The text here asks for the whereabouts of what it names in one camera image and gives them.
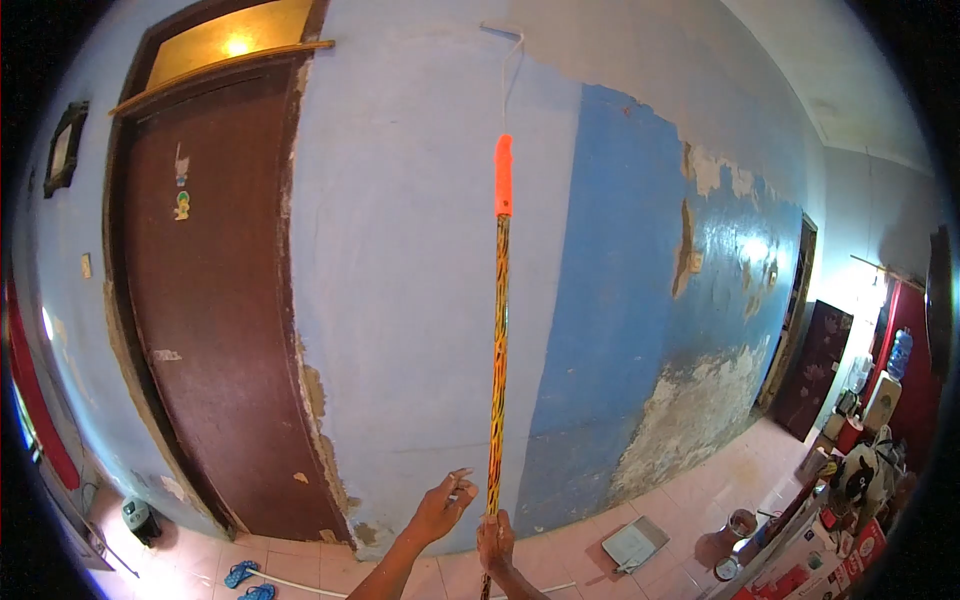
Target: orange grip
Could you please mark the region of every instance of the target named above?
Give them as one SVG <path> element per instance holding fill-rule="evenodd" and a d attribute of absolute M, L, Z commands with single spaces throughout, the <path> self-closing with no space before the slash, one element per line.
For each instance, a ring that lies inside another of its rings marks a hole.
<path fill-rule="evenodd" d="M 514 139 L 508 134 L 500 135 L 496 140 L 496 151 L 493 153 L 493 166 L 496 173 L 496 185 L 493 188 L 493 214 L 514 216 L 514 176 L 511 165 L 514 156 L 510 154 L 510 145 Z"/>

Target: door frame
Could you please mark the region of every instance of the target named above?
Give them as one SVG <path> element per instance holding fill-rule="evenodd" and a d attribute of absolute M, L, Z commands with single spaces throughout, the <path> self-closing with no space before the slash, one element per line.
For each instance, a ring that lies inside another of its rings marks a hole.
<path fill-rule="evenodd" d="M 809 235 L 810 240 L 806 248 L 803 246 L 804 233 Z M 797 292 L 797 301 L 794 303 L 793 313 L 790 313 L 790 302 L 789 300 L 787 301 L 786 310 L 783 312 L 783 320 L 789 320 L 785 328 L 785 333 L 782 333 L 780 336 L 777 351 L 770 361 L 770 367 L 767 370 L 766 376 L 763 378 L 760 390 L 756 393 L 756 406 L 763 413 L 770 410 L 774 399 L 776 399 L 780 393 L 780 386 L 783 385 L 784 378 L 790 372 L 790 363 L 792 362 L 794 354 L 797 353 L 797 349 L 800 347 L 804 337 L 801 333 L 805 330 L 804 313 L 807 312 L 806 294 L 810 289 L 810 278 L 813 275 L 813 260 L 816 248 L 817 226 L 813 223 L 813 220 L 810 219 L 810 216 L 804 213 L 797 245 L 798 264 L 800 264 L 800 260 L 803 260 L 804 265 L 804 269 L 800 273 L 800 277 L 802 278 L 800 289 Z"/>
<path fill-rule="evenodd" d="M 243 10 L 271 0 L 203 0 L 182 11 L 176 12 L 144 32 L 127 77 L 124 81 L 117 104 L 129 100 L 142 91 L 150 77 L 154 60 L 160 44 L 201 23 Z M 329 0 L 314 0 L 307 14 L 301 42 L 315 41 L 323 28 Z M 144 99 L 136 108 L 118 113 L 113 117 L 108 138 L 107 164 L 104 176 L 103 200 L 103 240 L 104 240 L 104 305 L 108 322 L 110 345 L 120 366 L 131 399 L 137 413 L 160 450 L 165 462 L 170 466 L 178 483 L 184 488 L 189 501 L 198 510 L 206 512 L 219 524 L 229 537 L 233 532 L 246 531 L 240 518 L 227 506 L 216 492 L 201 468 L 184 452 L 177 440 L 170 417 L 160 400 L 156 381 L 150 369 L 133 315 L 130 287 L 127 279 L 126 257 L 124 255 L 124 178 L 127 172 L 127 160 L 130 148 L 135 140 L 135 125 L 143 117 L 168 108 L 178 102 L 196 95 L 212 91 L 229 84 L 239 83 L 262 75 L 265 71 L 288 70 L 286 107 L 282 124 L 282 141 L 277 157 L 279 167 L 279 186 L 277 197 L 282 203 L 290 202 L 290 190 L 293 184 L 293 163 L 287 159 L 291 155 L 300 122 L 300 98 L 303 92 L 301 70 L 312 60 L 312 52 L 297 52 L 282 56 L 262 56 L 246 61 L 237 61 L 223 69 L 198 73 L 180 84 L 163 90 Z M 289 215 L 289 210 L 281 211 Z M 281 219 L 277 227 L 276 242 L 281 256 L 290 256 L 289 216 Z M 293 323 L 293 290 L 289 265 L 280 269 L 281 305 L 286 308 L 288 317 L 283 320 L 283 338 L 288 358 L 288 373 L 292 378 L 296 393 L 303 402 L 300 384 L 300 365 L 297 359 L 296 331 Z M 302 419 L 309 415 L 300 410 Z M 315 427 L 303 424 L 304 435 L 309 437 Z M 309 440 L 314 459 L 320 468 L 330 477 L 327 465 L 319 456 L 316 444 Z M 344 508 L 335 501 L 334 490 L 327 489 L 336 523 L 331 529 L 337 540 L 353 544 L 344 517 Z"/>

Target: hand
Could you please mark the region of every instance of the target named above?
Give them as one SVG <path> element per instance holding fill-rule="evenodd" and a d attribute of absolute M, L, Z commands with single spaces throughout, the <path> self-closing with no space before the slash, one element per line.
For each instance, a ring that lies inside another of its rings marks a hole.
<path fill-rule="evenodd" d="M 477 487 L 468 479 L 472 468 L 450 472 L 439 486 L 428 490 L 407 525 L 407 535 L 424 547 L 439 540 L 453 529 L 464 509 L 477 495 Z"/>
<path fill-rule="evenodd" d="M 483 515 L 477 527 L 477 553 L 487 573 L 493 575 L 513 567 L 515 540 L 507 511 L 500 509 L 496 516 Z"/>

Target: red cylinder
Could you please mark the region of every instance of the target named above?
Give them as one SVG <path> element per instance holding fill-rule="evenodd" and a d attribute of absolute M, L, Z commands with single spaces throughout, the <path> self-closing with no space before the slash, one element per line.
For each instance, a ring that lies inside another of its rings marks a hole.
<path fill-rule="evenodd" d="M 860 422 L 860 419 L 847 417 L 843 426 L 840 427 L 840 433 L 837 434 L 837 443 L 834 447 L 841 454 L 849 454 L 861 433 L 863 433 L 863 423 Z"/>

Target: paint tray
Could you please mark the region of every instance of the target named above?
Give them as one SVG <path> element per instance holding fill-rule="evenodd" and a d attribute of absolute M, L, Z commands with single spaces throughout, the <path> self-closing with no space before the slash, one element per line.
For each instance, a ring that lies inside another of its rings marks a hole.
<path fill-rule="evenodd" d="M 670 537 L 646 516 L 642 516 L 603 540 L 601 545 L 617 563 L 614 573 L 633 573 L 657 554 Z"/>

